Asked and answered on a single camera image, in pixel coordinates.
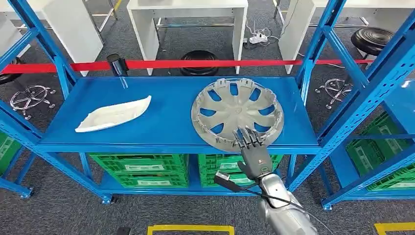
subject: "white power strip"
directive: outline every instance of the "white power strip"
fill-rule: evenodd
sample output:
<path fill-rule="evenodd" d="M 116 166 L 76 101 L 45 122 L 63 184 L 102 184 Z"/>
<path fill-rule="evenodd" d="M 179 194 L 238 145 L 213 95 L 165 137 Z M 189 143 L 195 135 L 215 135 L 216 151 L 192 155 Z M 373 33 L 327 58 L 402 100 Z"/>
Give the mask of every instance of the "white power strip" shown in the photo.
<path fill-rule="evenodd" d="M 266 43 L 267 41 L 268 41 L 268 37 L 262 33 L 257 33 L 255 36 L 249 38 L 249 42 L 252 44 Z"/>

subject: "blue shelf top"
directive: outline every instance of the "blue shelf top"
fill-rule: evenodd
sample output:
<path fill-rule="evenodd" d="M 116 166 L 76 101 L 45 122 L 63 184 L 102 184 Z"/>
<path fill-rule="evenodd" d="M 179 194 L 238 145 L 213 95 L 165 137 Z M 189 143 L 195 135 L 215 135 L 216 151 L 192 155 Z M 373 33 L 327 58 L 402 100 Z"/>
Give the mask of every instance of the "blue shelf top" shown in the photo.
<path fill-rule="evenodd" d="M 384 108 L 408 134 L 415 134 L 415 80 L 406 80 L 384 102 Z"/>
<path fill-rule="evenodd" d="M 197 94 L 221 77 L 127 77 L 123 89 L 117 77 L 81 78 L 60 108 L 38 147 L 44 151 L 160 153 L 221 152 L 205 143 L 193 128 L 190 110 Z M 254 77 L 273 90 L 281 103 L 285 124 L 270 146 L 282 153 L 315 153 L 318 146 L 308 114 L 293 77 Z M 76 133 L 75 128 L 93 110 L 152 96 L 143 115 L 119 126 Z"/>

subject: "gray carpet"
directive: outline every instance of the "gray carpet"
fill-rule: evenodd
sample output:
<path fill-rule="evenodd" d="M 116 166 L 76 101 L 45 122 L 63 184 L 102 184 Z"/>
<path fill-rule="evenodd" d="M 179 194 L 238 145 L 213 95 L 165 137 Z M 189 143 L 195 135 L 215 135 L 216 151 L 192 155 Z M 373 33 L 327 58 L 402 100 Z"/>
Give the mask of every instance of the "gray carpet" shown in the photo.
<path fill-rule="evenodd" d="M 110 53 L 119 53 L 127 59 L 141 59 L 136 37 L 126 12 L 127 0 L 123 0 L 119 10 L 119 20 L 110 19 L 104 29 L 103 37 L 106 44 L 98 58 L 104 60 Z M 278 35 L 280 22 L 272 19 L 274 7 L 271 0 L 250 0 L 248 24 L 257 28 L 268 27 Z M 89 5 L 95 13 L 107 11 L 106 1 L 90 0 Z M 168 19 L 169 22 L 209 22 L 206 19 Z M 219 22 L 229 22 L 228 18 L 220 18 Z M 352 30 L 338 30 L 340 37 L 349 51 L 356 58 L 357 51 L 349 41 Z M 313 30 L 305 37 L 301 52 L 305 52 Z M 159 59 L 178 59 L 184 53 L 194 49 L 207 49 L 220 59 L 231 59 L 230 28 L 188 28 L 164 29 L 160 32 L 161 48 Z M 331 48 L 326 47 L 322 58 L 335 58 Z M 243 59 L 281 59 L 278 44 L 243 50 Z M 33 47 L 23 56 L 26 62 L 41 63 L 47 59 L 42 50 Z M 234 74 L 232 68 L 221 68 L 218 75 Z M 131 75 L 146 75 L 145 70 L 134 70 Z M 284 75 L 283 67 L 248 67 L 241 68 L 241 75 Z M 94 72 L 91 75 L 111 75 L 109 71 Z M 180 75 L 175 69 L 155 70 L 155 76 Z M 307 110 L 315 130 L 327 119 L 330 110 L 324 105 L 329 101 L 324 94 L 313 92 L 320 84 L 330 78 L 345 76 L 343 69 L 331 66 L 316 66 L 312 73 Z M 59 106 L 62 97 L 59 83 L 54 74 L 25 74 L 19 79 L 24 85 L 48 85 L 58 92 L 50 96 L 50 100 Z M 16 90 L 12 85 L 0 87 L 0 98 L 7 101 Z M 45 130 L 57 112 L 57 108 L 49 109 L 47 105 L 38 106 L 31 111 L 34 123 Z M 80 168 L 77 154 L 63 154 L 63 157 Z M 12 172 L 13 178 L 19 167 L 27 159 L 25 153 Z M 285 157 L 280 165 L 285 175 L 288 159 Z M 91 163 L 95 179 L 99 179 L 102 170 Z M 331 167 L 325 163 L 330 180 L 335 189 L 335 176 Z M 212 196 L 140 196 L 119 195 L 119 201 L 113 205 L 102 205 L 98 197 L 37 158 L 28 172 L 23 185 L 34 187 L 35 194 L 28 200 L 20 199 L 16 194 L 0 190 L 0 234 L 102 234 L 114 235 L 118 227 L 131 227 L 134 234 L 146 234 L 147 226 L 154 224 L 210 224 L 232 225 L 239 235 L 271 235 L 270 228 L 257 218 L 255 197 L 212 197 Z M 321 178 L 313 173 L 295 192 L 294 195 L 310 212 L 327 223 L 338 235 L 374 235 L 373 224 L 376 222 L 411 222 L 415 220 L 415 204 L 413 201 L 352 201 L 341 202 L 333 207 L 333 211 L 323 211 L 320 199 L 326 196 Z M 313 221 L 320 234 L 329 234 L 323 226 Z"/>

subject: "chrome stool base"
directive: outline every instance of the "chrome stool base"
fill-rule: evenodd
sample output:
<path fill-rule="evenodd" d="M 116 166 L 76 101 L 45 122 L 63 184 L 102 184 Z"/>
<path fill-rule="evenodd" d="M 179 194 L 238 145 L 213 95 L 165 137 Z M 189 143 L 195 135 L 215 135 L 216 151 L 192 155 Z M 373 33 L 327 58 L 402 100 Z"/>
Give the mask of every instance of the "chrome stool base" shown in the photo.
<path fill-rule="evenodd" d="M 47 93 L 55 94 L 56 91 L 40 85 L 27 87 L 24 91 L 18 91 L 13 95 L 10 99 L 10 106 L 12 106 L 14 111 L 22 110 L 24 119 L 29 120 L 32 116 L 26 115 L 26 110 L 33 108 L 40 103 L 48 104 L 50 109 L 55 107 L 55 104 L 51 104 L 49 100 L 46 99 Z"/>
<path fill-rule="evenodd" d="M 337 100 L 342 102 L 347 94 L 353 89 L 353 85 L 349 84 L 345 80 L 341 79 L 330 79 L 325 82 L 323 86 L 318 87 L 314 91 L 316 93 L 321 93 L 321 90 L 324 89 L 325 92 L 332 98 L 329 104 L 326 104 L 327 109 L 331 109 L 331 105 Z"/>

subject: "black round stool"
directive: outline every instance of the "black round stool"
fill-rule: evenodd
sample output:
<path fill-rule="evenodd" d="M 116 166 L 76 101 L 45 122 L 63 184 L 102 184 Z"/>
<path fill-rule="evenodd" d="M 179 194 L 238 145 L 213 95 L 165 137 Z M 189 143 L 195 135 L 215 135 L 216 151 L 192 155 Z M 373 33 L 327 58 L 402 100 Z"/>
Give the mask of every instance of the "black round stool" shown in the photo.
<path fill-rule="evenodd" d="M 215 54 L 207 50 L 194 50 L 186 53 L 181 60 L 217 60 Z M 219 71 L 218 67 L 208 68 L 180 68 L 184 76 L 214 76 Z"/>
<path fill-rule="evenodd" d="M 378 56 L 392 37 L 393 33 L 386 29 L 364 27 L 354 32 L 350 40 L 356 48 L 366 53 L 363 57 L 365 60 L 369 55 Z M 366 67 L 367 64 L 362 65 L 362 69 L 365 70 Z M 353 89 L 353 85 L 350 84 L 350 77 L 346 80 L 334 78 L 327 80 L 323 86 L 318 87 L 315 91 L 320 93 L 322 89 L 332 98 L 330 103 L 325 105 L 326 108 L 331 109 L 331 105 L 336 100 L 343 101 Z"/>
<path fill-rule="evenodd" d="M 16 57 L 11 64 L 23 64 L 20 58 Z M 3 73 L 0 74 L 0 85 L 13 82 L 13 85 L 17 88 L 13 97 L 10 99 L 10 106 L 13 110 L 22 110 L 24 119 L 29 120 L 32 116 L 26 115 L 26 110 L 35 107 L 40 103 L 46 103 L 49 105 L 49 108 L 54 108 L 55 105 L 51 104 L 47 99 L 47 93 L 49 92 L 49 87 L 44 87 L 40 85 L 24 87 L 16 79 L 19 78 L 21 73 Z"/>

